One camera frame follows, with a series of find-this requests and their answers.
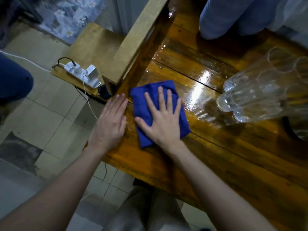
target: stack of glasses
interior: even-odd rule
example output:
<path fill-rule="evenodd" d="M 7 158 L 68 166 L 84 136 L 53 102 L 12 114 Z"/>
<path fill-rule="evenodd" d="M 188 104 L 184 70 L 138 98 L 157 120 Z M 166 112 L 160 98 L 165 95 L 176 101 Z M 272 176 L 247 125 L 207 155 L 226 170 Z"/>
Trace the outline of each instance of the stack of glasses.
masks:
<path fill-rule="evenodd" d="M 239 122 L 308 114 L 308 58 L 274 47 L 256 63 L 230 77 L 217 99 Z"/>

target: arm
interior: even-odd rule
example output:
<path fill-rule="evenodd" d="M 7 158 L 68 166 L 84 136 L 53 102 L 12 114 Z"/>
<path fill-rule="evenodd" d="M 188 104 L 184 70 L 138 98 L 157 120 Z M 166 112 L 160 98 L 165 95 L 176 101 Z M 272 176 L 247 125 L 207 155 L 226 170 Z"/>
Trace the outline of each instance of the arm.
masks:
<path fill-rule="evenodd" d="M 152 126 L 149 127 L 139 117 L 136 117 L 135 121 L 183 171 L 215 227 L 228 231 L 276 230 L 266 218 L 188 150 L 180 140 L 181 100 L 178 99 L 173 113 L 171 91 L 167 91 L 167 107 L 161 87 L 158 93 L 159 111 L 156 110 L 148 93 L 144 94 L 153 116 Z"/>
<path fill-rule="evenodd" d="M 124 94 L 108 101 L 81 155 L 46 188 L 4 217 L 0 230 L 65 230 L 103 156 L 124 134 L 126 106 Z"/>

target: person's left hand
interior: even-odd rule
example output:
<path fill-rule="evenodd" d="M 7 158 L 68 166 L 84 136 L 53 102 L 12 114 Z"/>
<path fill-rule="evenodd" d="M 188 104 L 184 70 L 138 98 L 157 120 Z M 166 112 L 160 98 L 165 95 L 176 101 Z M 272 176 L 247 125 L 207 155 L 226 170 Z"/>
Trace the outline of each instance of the person's left hand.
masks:
<path fill-rule="evenodd" d="M 125 94 L 109 100 L 100 114 L 88 141 L 88 149 L 102 156 L 115 148 L 124 135 L 126 117 L 123 113 L 128 100 Z"/>

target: hand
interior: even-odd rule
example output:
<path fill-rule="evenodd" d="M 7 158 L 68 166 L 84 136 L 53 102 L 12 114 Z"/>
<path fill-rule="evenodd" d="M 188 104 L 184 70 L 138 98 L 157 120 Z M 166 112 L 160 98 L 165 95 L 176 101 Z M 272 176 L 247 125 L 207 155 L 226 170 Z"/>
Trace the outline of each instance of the hand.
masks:
<path fill-rule="evenodd" d="M 127 102 L 124 93 L 107 102 L 92 130 L 87 148 L 103 156 L 117 146 L 125 132 L 126 117 L 123 113 Z"/>
<path fill-rule="evenodd" d="M 167 90 L 167 108 L 163 88 L 161 86 L 158 88 L 159 110 L 154 106 L 149 93 L 144 93 L 144 97 L 152 114 L 153 124 L 149 127 L 140 117 L 136 117 L 135 121 L 140 129 L 152 139 L 154 143 L 168 153 L 173 146 L 180 142 L 179 115 L 181 99 L 179 98 L 177 100 L 176 108 L 173 113 L 171 90 Z"/>

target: extension cord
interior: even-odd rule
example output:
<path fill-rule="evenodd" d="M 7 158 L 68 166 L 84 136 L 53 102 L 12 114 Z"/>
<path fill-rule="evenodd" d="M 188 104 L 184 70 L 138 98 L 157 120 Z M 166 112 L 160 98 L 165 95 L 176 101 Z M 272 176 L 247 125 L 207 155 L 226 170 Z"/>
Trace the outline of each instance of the extension cord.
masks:
<path fill-rule="evenodd" d="M 64 69 L 92 88 L 97 88 L 101 85 L 101 82 L 97 78 L 97 69 L 94 65 L 90 65 L 87 69 L 83 69 L 78 63 L 75 62 L 75 64 L 74 66 L 73 62 L 69 62 L 64 66 Z"/>

